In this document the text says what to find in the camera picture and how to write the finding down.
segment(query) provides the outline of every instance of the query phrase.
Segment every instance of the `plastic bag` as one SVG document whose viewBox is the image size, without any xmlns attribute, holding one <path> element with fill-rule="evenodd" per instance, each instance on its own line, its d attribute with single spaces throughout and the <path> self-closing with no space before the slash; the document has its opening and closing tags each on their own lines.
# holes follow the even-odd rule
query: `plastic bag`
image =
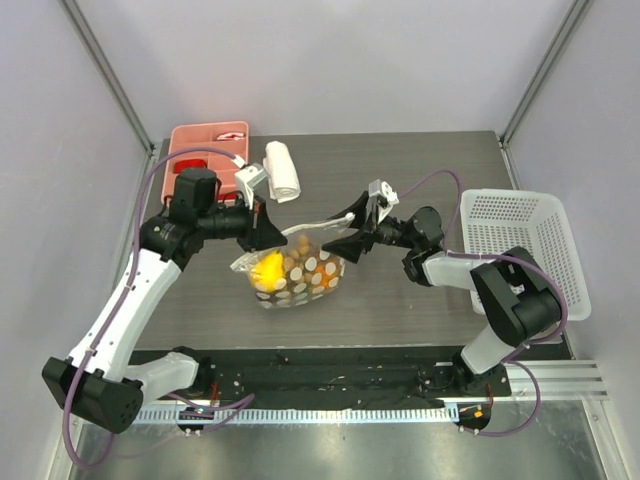
<svg viewBox="0 0 640 480">
<path fill-rule="evenodd" d="M 305 305 L 334 291 L 344 275 L 345 261 L 320 246 L 353 221 L 348 213 L 336 220 L 305 223 L 282 231 L 289 243 L 262 252 L 245 253 L 231 264 L 246 273 L 260 305 L 289 308 Z"/>
</svg>

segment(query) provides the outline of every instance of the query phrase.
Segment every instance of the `dark wooden table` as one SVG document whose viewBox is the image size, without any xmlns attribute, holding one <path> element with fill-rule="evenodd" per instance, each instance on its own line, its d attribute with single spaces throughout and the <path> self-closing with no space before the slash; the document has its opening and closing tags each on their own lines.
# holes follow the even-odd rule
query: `dark wooden table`
<svg viewBox="0 0 640 480">
<path fill-rule="evenodd" d="M 493 132 L 255 137 L 251 160 L 261 161 L 265 144 L 275 139 L 289 146 L 302 185 L 298 200 L 269 202 L 270 216 L 280 228 L 346 208 L 376 178 L 400 193 L 425 174 L 450 167 L 465 188 L 511 187 Z M 160 207 L 159 180 L 150 212 Z M 453 180 L 436 177 L 403 200 L 393 215 L 408 218 L 420 206 L 431 205 L 446 224 L 455 198 Z M 459 227 L 455 237 L 452 246 L 461 249 Z M 456 345 L 486 324 L 473 313 L 468 292 L 411 283 L 402 269 L 401 249 L 375 246 L 359 264 L 347 265 L 336 292 L 280 310 L 260 307 L 247 278 L 229 269 L 241 253 L 234 241 L 210 242 L 164 297 L 138 348 Z"/>
</svg>

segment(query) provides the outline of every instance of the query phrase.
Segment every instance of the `yellow object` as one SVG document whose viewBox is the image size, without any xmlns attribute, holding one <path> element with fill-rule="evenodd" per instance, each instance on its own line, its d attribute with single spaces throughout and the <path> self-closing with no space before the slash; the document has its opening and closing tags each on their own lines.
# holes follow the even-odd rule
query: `yellow object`
<svg viewBox="0 0 640 480">
<path fill-rule="evenodd" d="M 278 280 L 284 280 L 284 255 L 272 252 L 251 269 L 249 280 L 258 291 L 271 293 L 278 289 Z"/>
</svg>

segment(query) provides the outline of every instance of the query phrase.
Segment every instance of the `white wall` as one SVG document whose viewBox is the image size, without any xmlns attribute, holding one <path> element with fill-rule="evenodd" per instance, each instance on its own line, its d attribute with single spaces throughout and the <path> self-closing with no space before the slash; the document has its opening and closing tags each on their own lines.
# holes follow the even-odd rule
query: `white wall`
<svg viewBox="0 0 640 480">
<path fill-rule="evenodd" d="M 59 409 L 40 376 L 112 285 L 144 154 L 59 5 L 0 6 L 0 465 L 43 478 Z"/>
<path fill-rule="evenodd" d="M 505 127 L 571 0 L 82 0 L 155 139 Z"/>
<path fill-rule="evenodd" d="M 593 314 L 575 326 L 640 451 L 640 2 L 598 0 L 513 141 L 524 188 L 562 199 Z"/>
</svg>

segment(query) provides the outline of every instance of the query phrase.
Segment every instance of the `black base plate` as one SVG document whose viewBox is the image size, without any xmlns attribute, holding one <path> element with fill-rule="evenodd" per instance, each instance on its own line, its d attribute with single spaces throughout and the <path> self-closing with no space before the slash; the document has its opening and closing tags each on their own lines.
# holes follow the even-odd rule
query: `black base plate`
<svg viewBox="0 0 640 480">
<path fill-rule="evenodd" d="M 211 350 L 221 403 L 255 394 L 250 408 L 398 410 L 440 408 L 447 397 L 485 397 L 486 384 L 465 390 L 441 365 L 457 349 L 433 347 Z M 144 363 L 166 352 L 134 352 Z M 504 367 L 487 379 L 495 397 L 511 395 Z"/>
</svg>

